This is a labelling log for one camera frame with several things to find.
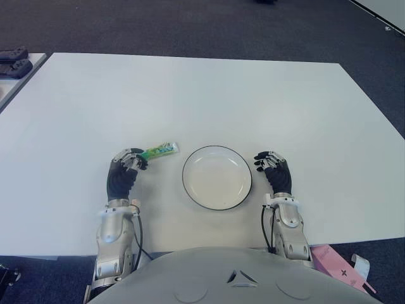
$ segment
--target toothpaste tube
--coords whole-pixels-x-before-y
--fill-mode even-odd
[[[165,142],[155,148],[146,149],[146,151],[140,155],[146,160],[150,160],[151,158],[165,156],[176,152],[178,152],[178,146],[175,142]]]

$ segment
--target silver metal arm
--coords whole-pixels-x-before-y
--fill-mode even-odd
[[[265,206],[274,208],[270,219],[275,240],[275,254],[289,260],[299,260],[314,268],[311,250],[304,235],[304,221],[298,212],[299,202],[288,193],[265,194]]]
[[[124,149],[111,161],[107,178],[108,204],[101,213],[101,225],[96,235],[98,254],[93,282],[86,289],[84,303],[120,282],[134,269],[132,243],[135,231],[132,219],[139,216],[139,208],[130,204],[128,195],[138,170],[147,167],[147,161],[140,156],[142,152],[137,148]]]
[[[273,209],[270,219],[275,254],[314,267],[304,235],[304,221],[298,212],[299,202],[291,195],[291,174],[287,161],[274,151],[259,153],[255,158],[259,172],[264,172],[273,186],[274,195],[265,194],[264,207]]]

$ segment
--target pink package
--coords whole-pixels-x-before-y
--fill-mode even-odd
[[[364,278],[347,263],[331,246],[322,245],[311,248],[312,257],[317,270],[351,285],[365,293],[363,288],[366,284],[374,293],[376,291],[364,280]]]

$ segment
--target gray device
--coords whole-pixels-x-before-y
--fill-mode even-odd
[[[247,248],[194,248],[151,261],[91,304],[380,303],[294,260]]]
[[[304,221],[298,212],[299,202],[292,196],[287,161],[273,151],[259,153],[254,163],[273,188],[273,194],[264,194],[262,202],[261,224],[266,251],[194,248],[169,253],[143,265],[140,263],[140,210],[128,197],[138,169],[147,167],[147,161],[140,156],[142,152],[136,148],[125,149],[111,162],[108,204],[97,232],[99,253],[84,303],[380,303],[313,269],[303,232]],[[263,225],[267,210],[272,210],[270,242]],[[139,243],[132,222],[134,217],[139,222]],[[134,238],[139,247],[135,265]]]

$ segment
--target black robotic glove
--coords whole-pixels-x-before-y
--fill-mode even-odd
[[[274,194],[291,194],[292,181],[289,166],[281,155],[273,151],[265,151],[260,152],[254,159],[256,160],[254,164],[259,166],[257,171],[265,172]]]
[[[111,161],[107,177],[108,201],[128,199],[129,191],[138,175],[138,169],[146,170],[147,160],[141,155],[144,150],[124,149]]]

